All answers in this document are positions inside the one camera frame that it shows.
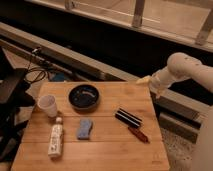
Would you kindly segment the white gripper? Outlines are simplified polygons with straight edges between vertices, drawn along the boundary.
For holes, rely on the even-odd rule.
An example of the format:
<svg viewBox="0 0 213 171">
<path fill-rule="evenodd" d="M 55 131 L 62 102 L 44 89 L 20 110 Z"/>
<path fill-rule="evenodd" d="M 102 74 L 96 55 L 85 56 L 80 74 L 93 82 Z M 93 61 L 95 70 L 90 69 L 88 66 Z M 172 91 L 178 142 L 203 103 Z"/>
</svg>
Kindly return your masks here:
<svg viewBox="0 0 213 171">
<path fill-rule="evenodd" d="M 152 76 L 147 75 L 136 81 L 138 85 L 143 83 L 149 83 L 150 89 L 155 91 L 156 98 L 160 98 L 164 91 L 172 85 L 173 77 L 168 68 L 164 67 L 155 72 Z"/>
</svg>

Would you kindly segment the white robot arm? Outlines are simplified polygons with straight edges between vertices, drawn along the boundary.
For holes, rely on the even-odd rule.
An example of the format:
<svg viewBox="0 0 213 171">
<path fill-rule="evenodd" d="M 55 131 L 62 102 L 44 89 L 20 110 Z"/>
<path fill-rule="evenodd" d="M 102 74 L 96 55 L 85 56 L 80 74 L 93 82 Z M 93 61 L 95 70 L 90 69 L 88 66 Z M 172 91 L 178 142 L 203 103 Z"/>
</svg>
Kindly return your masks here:
<svg viewBox="0 0 213 171">
<path fill-rule="evenodd" d="M 138 79 L 136 83 L 147 83 L 158 100 L 172 96 L 173 103 L 194 107 L 197 104 L 195 100 L 190 101 L 189 97 L 169 90 L 174 83 L 188 79 L 194 80 L 213 94 L 213 67 L 180 52 L 169 56 L 166 67 L 151 76 Z M 213 171 L 213 105 L 204 112 L 190 171 Z"/>
</svg>

